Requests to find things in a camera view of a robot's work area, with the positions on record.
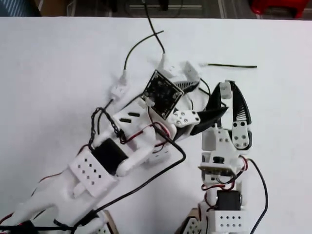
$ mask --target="robotic arm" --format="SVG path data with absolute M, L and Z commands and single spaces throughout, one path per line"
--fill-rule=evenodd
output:
M 63 230 L 74 233 L 77 228 L 76 233 L 85 234 L 103 226 L 107 222 L 105 213 L 92 210 L 122 177 L 144 162 L 162 162 L 166 158 L 156 158 L 155 147 L 166 147 L 168 141 L 174 143 L 198 134 L 224 114 L 225 108 L 199 113 L 178 109 L 183 102 L 189 101 L 188 92 L 198 92 L 198 84 L 199 81 L 173 84 L 155 71 L 141 98 L 111 117 L 115 127 L 107 128 L 90 142 L 89 147 L 84 147 L 46 189 L 34 193 L 19 205 L 7 224 L 21 224 L 36 213 L 55 206 L 58 215 L 54 224 Z M 71 228 L 79 221 L 81 224 L 83 218 L 89 219 L 85 226 Z

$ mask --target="white plastic part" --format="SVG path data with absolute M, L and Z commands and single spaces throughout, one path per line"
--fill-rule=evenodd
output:
M 220 83 L 220 94 L 222 99 L 232 98 L 231 84 L 228 81 Z
M 180 73 L 179 65 L 172 63 L 167 58 L 166 54 L 162 54 L 162 58 L 157 67 L 157 70 L 168 79 L 177 77 Z
M 127 81 L 127 70 L 123 70 L 120 79 L 117 84 L 111 88 L 111 99 L 121 99 L 129 90 Z
M 200 232 L 200 223 L 196 218 L 190 218 L 183 230 L 183 234 L 198 234 Z
M 246 211 L 215 211 L 208 212 L 209 232 L 233 233 L 248 230 Z
M 113 233 L 108 228 L 108 224 L 104 224 L 104 226 L 102 228 L 99 228 L 93 234 L 113 234 Z
M 187 61 L 183 71 L 189 81 L 199 82 L 201 78 L 201 68 L 198 64 Z
M 80 181 L 74 188 L 74 193 L 79 195 L 83 193 L 82 185 L 92 196 L 99 197 L 117 184 L 117 179 L 111 176 L 87 149 L 69 164 L 69 168 Z
M 200 118 L 195 111 L 185 110 L 176 111 L 170 114 L 168 121 L 174 124 L 176 127 L 183 128 L 188 125 L 197 125 L 200 123 Z
M 74 197 L 73 189 L 80 183 L 72 170 L 67 168 L 51 184 L 35 193 L 25 203 L 20 204 L 13 216 L 7 220 L 8 225 L 17 225 L 31 219 L 34 214 L 49 207 L 57 207 L 56 220 L 68 226 L 73 226 L 81 220 L 110 190 L 106 190 L 98 198 L 85 190 L 80 196 Z
M 248 126 L 246 121 L 233 122 L 232 141 L 237 149 L 244 149 L 249 145 Z
M 214 135 L 215 150 L 202 153 L 205 162 L 202 162 L 200 167 L 203 169 L 205 167 L 228 169 L 232 171 L 233 174 L 235 174 L 238 168 L 236 165 L 233 165 L 233 159 L 238 158 L 239 152 L 232 144 L 228 130 L 218 128 L 217 126 L 213 127 L 212 130 Z M 208 139 L 203 139 L 203 148 L 205 148 L 205 141 L 207 140 Z M 223 163 L 214 163 L 215 156 L 224 158 Z M 206 186 L 210 186 L 211 184 L 218 183 L 216 178 L 219 178 L 222 181 L 227 181 L 230 179 L 229 176 L 205 175 L 203 182 Z
M 155 151 L 161 149 L 162 146 L 159 146 L 155 149 Z M 155 165 L 161 162 L 166 161 L 171 156 L 170 149 L 168 146 L 164 146 L 164 148 L 158 153 L 151 153 L 148 156 L 147 161 L 145 162 L 148 165 Z

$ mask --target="red wire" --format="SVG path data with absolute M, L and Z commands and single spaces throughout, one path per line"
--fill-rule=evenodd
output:
M 248 161 L 247 161 L 247 159 L 244 156 L 242 156 L 242 155 L 240 155 L 238 157 L 241 157 L 244 160 L 245 166 L 244 166 L 244 168 L 242 168 L 242 170 L 246 171 L 248 169 Z
M 3 219 L 0 220 L 0 224 L 3 223 L 4 221 L 6 221 L 8 218 L 12 217 L 12 215 L 14 214 L 14 212 L 12 212 L 11 214 L 8 214 L 6 217 L 4 217 Z
M 234 188 L 234 186 L 235 186 L 235 181 L 232 182 L 232 185 L 228 189 L 223 188 L 223 187 L 221 187 L 221 189 L 225 190 L 225 191 L 229 191 L 229 190 L 232 190 Z

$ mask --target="black wire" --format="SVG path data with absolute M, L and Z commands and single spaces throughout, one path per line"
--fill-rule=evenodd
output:
M 198 88 L 200 91 L 202 91 L 204 94 L 206 94 L 206 95 L 208 95 L 208 96 L 211 96 L 211 94 L 209 94 L 209 93 L 207 93 L 205 90 L 203 90 L 202 88 Z
M 123 10 L 124 10 L 124 12 L 125 12 L 129 17 L 132 17 L 132 18 L 133 18 L 134 16 L 131 15 L 131 13 L 130 13 L 130 12 L 128 11 L 128 9 L 127 9 L 127 4 L 128 4 L 128 2 L 129 2 L 129 0 L 126 0 L 126 1 L 124 2 L 124 4 L 123 4 Z M 175 16 L 172 16 L 172 17 L 170 17 L 170 18 L 178 18 L 178 17 L 181 15 L 181 11 L 182 11 L 183 5 L 184 5 L 184 0 L 181 0 L 181 4 L 180 4 L 180 7 L 179 7 L 179 9 L 178 9 L 176 15 L 175 15 Z
M 143 5 L 144 5 L 145 14 L 146 14 L 146 17 L 147 17 L 148 22 L 149 22 L 149 24 L 150 24 L 150 27 L 151 27 L 151 29 L 152 29 L 152 31 L 153 31 L 153 34 L 155 35 L 155 37 L 156 37 L 156 39 L 157 39 L 159 45 L 161 46 L 161 49 L 162 49 L 163 54 L 165 54 L 165 48 L 164 48 L 164 46 L 162 45 L 162 43 L 161 43 L 161 41 L 160 41 L 158 35 L 157 35 L 156 32 L 155 32 L 155 29 L 154 29 L 154 27 L 153 27 L 153 24 L 152 24 L 150 15 L 149 15 L 149 13 L 148 13 L 148 8 L 147 8 L 147 4 L 146 4 L 145 0 L 142 0 L 142 3 L 143 3 Z
M 176 161 L 175 163 L 171 164 L 170 166 L 166 167 L 165 169 L 163 169 L 162 171 L 158 172 L 156 175 L 152 176 L 151 178 L 149 178 L 147 181 L 145 181 L 143 184 L 141 184 L 140 186 L 138 186 L 137 188 L 131 190 L 130 192 L 127 192 L 126 194 L 110 201 L 109 203 L 97 208 L 96 210 L 90 212 L 88 214 L 88 216 L 94 216 L 97 212 L 100 212 L 101 210 L 104 210 L 105 208 L 115 204 L 116 202 L 136 193 L 137 191 L 139 191 L 140 189 L 144 188 L 146 185 L 148 185 L 149 183 L 151 183 L 153 180 L 155 180 L 156 178 L 158 178 L 159 176 L 161 176 L 162 174 L 164 174 L 165 172 L 169 171 L 170 169 L 172 169 L 173 167 L 179 165 L 180 163 L 182 163 L 183 161 L 185 161 L 186 159 L 186 154 L 183 151 L 183 149 L 177 145 L 174 141 L 172 141 L 169 137 L 167 137 L 167 135 L 163 132 L 163 130 L 159 129 L 158 127 L 156 127 L 156 125 L 154 123 L 152 123 L 152 126 L 154 127 L 155 131 L 161 135 L 165 140 L 167 140 L 170 144 L 172 144 L 177 150 L 179 150 L 181 152 L 181 154 L 183 155 L 182 159 Z M 77 227 L 81 224 L 81 221 L 79 221 L 78 223 L 76 223 L 71 231 L 71 234 L 75 233 L 75 230 L 77 229 Z
M 157 32 L 157 33 L 155 33 L 155 34 L 149 35 L 148 37 L 146 37 L 146 38 L 140 40 L 137 44 L 135 44 L 135 45 L 131 48 L 131 50 L 129 51 L 129 53 L 128 53 L 128 55 L 127 55 L 127 58 L 126 58 L 126 60 L 125 60 L 125 64 L 124 64 L 124 66 L 123 66 L 123 69 L 124 69 L 124 70 L 127 69 L 128 58 L 129 58 L 131 52 L 132 52 L 138 45 L 140 45 L 140 44 L 141 44 L 142 42 L 144 42 L 145 40 L 147 40 L 147 39 L 153 37 L 154 35 L 157 35 L 157 34 L 160 34 L 160 33 L 163 33 L 163 32 L 164 32 L 164 31 L 162 30 L 162 31 Z
M 257 172 L 258 172 L 258 174 L 259 174 L 259 176 L 260 176 L 260 178 L 261 178 L 261 181 L 262 181 L 262 184 L 263 184 L 263 188 L 264 188 L 264 194 L 265 194 L 265 207 L 264 207 L 264 210 L 263 210 L 263 212 L 261 213 L 261 215 L 260 215 L 259 219 L 257 220 L 257 222 L 255 223 L 255 225 L 253 226 L 253 229 L 252 229 L 251 232 L 250 232 L 250 234 L 254 234 L 254 232 L 255 232 L 255 230 L 257 229 L 259 223 L 261 222 L 263 216 L 265 215 L 265 213 L 266 213 L 267 210 L 268 210 L 268 206 L 269 206 L 269 196 L 268 196 L 267 185 L 266 185 L 266 183 L 265 183 L 265 180 L 264 180 L 264 178 L 263 178 L 263 175 L 262 175 L 260 169 L 258 168 L 257 164 L 256 164 L 252 159 L 250 159 L 250 158 L 248 158 L 247 161 L 251 162 L 251 163 L 254 165 L 255 169 L 257 170 Z
M 178 9 L 178 12 L 175 16 L 173 16 L 172 18 L 178 18 L 180 15 L 181 15 L 181 11 L 182 11 L 182 8 L 183 8 L 183 0 L 181 0 L 181 5 L 180 5 L 180 8 Z
M 139 96 L 141 96 L 142 93 L 136 95 L 133 99 L 131 99 L 124 107 L 123 109 L 125 109 L 127 106 L 129 106 L 132 102 L 134 102 L 134 100 L 136 100 Z
M 200 81 L 203 82 L 204 85 L 207 87 L 207 89 L 208 89 L 208 95 L 211 95 L 210 87 L 209 87 L 209 85 L 207 84 L 207 82 L 204 81 L 202 78 L 200 78 Z
M 238 68 L 257 68 L 257 66 L 230 65 L 230 64 L 219 64 L 219 63 L 208 63 L 208 66 L 238 67 Z
M 163 145 L 161 146 L 160 150 L 154 151 L 154 152 L 153 152 L 153 154 L 157 154 L 157 153 L 159 153 L 160 151 L 162 151 L 162 150 L 163 150 L 163 148 L 164 148 L 164 147 L 165 147 L 165 144 L 163 144 Z
M 233 183 L 237 178 L 239 178 L 242 174 L 243 174 L 243 172 L 244 171 L 239 171 L 239 173 L 237 173 L 235 176 L 233 176 L 229 181 L 227 181 L 227 182 L 222 182 L 222 181 L 220 181 L 220 180 L 218 180 L 218 182 L 220 183 L 220 184 L 231 184 L 231 183 Z
M 100 131 L 99 131 L 99 129 L 100 129 L 100 121 L 101 121 L 101 117 L 102 117 L 103 111 L 106 111 L 106 109 L 110 106 L 110 104 L 111 104 L 113 101 L 114 101 L 114 100 L 111 99 L 111 100 L 108 102 L 108 104 L 104 107 L 104 109 L 101 110 L 101 112 L 99 113 L 99 116 L 98 116 L 98 118 L 97 118 L 97 134 L 98 134 L 98 135 L 99 135 L 99 133 L 100 133 Z
M 194 103 L 193 103 L 192 99 L 190 99 L 190 101 L 191 101 L 191 106 L 192 106 L 192 110 L 193 110 L 194 109 Z

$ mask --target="floor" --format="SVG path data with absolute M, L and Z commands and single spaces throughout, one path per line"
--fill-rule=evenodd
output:
M 111 12 L 107 0 L 77 0 L 75 16 L 144 17 L 141 0 L 116 0 L 117 12 Z M 286 8 L 269 8 L 256 15 L 251 0 L 169 0 L 168 11 L 160 11 L 158 0 L 148 0 L 151 17 L 292 20 L 294 12 Z M 312 20 L 312 0 L 301 20 Z

